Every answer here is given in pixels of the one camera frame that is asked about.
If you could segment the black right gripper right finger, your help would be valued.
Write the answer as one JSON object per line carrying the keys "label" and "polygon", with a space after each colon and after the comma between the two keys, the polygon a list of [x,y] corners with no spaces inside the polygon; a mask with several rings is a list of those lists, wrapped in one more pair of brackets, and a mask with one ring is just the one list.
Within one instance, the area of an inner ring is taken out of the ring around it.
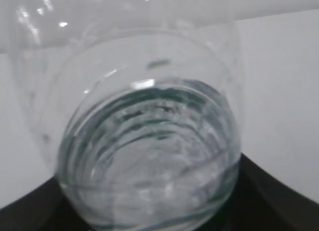
{"label": "black right gripper right finger", "polygon": [[234,193],[201,231],[317,231],[319,205],[284,185],[246,155]]}

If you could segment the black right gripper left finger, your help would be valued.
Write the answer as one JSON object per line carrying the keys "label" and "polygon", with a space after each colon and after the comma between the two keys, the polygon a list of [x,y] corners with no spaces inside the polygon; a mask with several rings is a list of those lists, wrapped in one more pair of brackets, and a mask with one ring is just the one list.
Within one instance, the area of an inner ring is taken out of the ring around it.
{"label": "black right gripper left finger", "polygon": [[63,195],[55,178],[1,208],[2,231],[91,231]]}

